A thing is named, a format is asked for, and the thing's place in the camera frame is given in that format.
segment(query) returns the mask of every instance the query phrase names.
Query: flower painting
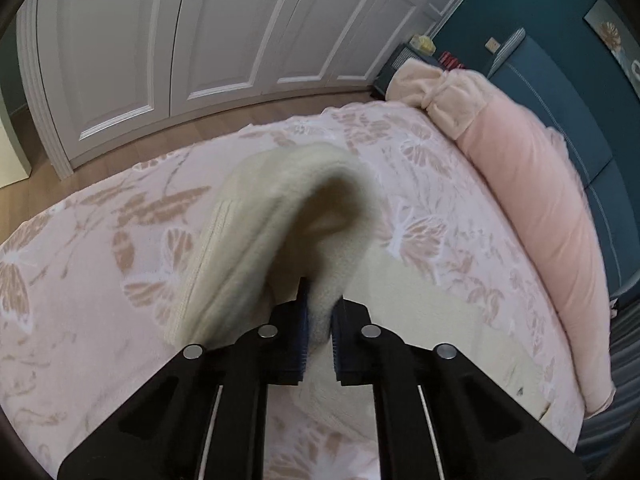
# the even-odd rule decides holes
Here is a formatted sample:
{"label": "flower painting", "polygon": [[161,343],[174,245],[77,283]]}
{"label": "flower painting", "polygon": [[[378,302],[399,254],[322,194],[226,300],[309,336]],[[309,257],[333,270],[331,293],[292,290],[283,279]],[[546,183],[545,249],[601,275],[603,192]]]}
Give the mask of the flower painting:
{"label": "flower painting", "polygon": [[605,0],[598,0],[584,17],[616,58],[640,98],[640,46]]}

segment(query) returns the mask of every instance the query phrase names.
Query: pink pillow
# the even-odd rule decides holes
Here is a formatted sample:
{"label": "pink pillow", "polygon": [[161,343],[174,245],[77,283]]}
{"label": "pink pillow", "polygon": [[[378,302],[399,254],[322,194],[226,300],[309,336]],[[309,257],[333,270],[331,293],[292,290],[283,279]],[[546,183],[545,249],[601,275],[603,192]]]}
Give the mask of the pink pillow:
{"label": "pink pillow", "polygon": [[487,180],[545,283],[590,416],[614,393],[604,263],[574,176],[527,112],[496,90],[456,143]]}

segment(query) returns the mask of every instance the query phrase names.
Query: pink bedspread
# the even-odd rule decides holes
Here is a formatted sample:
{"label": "pink bedspread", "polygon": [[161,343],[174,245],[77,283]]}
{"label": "pink bedspread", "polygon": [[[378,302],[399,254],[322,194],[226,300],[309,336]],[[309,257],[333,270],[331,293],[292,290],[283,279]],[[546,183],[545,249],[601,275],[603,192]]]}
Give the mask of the pink bedspread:
{"label": "pink bedspread", "polygon": [[[584,405],[545,289],[484,182],[425,115],[398,103],[328,108],[178,150],[82,190],[0,248],[0,400],[55,477],[63,458],[174,354],[162,341],[217,187],[243,158],[325,140],[381,187],[378,243],[484,309],[539,364],[543,423],[574,448]],[[379,478],[350,442],[270,394],[267,479]]]}

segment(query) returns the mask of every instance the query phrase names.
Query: wooden floor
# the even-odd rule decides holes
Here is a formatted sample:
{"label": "wooden floor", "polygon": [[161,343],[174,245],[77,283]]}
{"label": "wooden floor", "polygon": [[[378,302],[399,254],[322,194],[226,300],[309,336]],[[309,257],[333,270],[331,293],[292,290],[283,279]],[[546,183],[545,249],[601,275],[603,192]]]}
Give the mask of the wooden floor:
{"label": "wooden floor", "polygon": [[248,124],[267,124],[295,115],[319,114],[329,106],[370,101],[368,92],[326,94],[235,108],[168,128],[95,158],[60,180],[53,170],[28,110],[12,117],[20,143],[33,168],[27,180],[0,189],[0,243],[25,220],[72,193],[158,155],[238,131]]}

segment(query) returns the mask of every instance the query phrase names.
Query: wardrobe door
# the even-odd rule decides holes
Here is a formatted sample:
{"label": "wardrobe door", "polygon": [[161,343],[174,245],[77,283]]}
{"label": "wardrobe door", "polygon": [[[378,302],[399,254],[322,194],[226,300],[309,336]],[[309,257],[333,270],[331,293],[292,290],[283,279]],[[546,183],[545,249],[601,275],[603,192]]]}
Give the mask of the wardrobe door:
{"label": "wardrobe door", "polygon": [[298,0],[182,0],[172,75],[173,115],[260,95]]}
{"label": "wardrobe door", "polygon": [[398,44],[413,34],[434,34],[460,1],[376,0],[336,62],[328,84],[371,84]]}
{"label": "wardrobe door", "polygon": [[69,159],[108,141],[113,148],[119,136],[169,116],[179,7],[180,0],[38,0],[42,81]]}
{"label": "wardrobe door", "polygon": [[325,86],[375,0],[299,0],[273,55],[269,92]]}

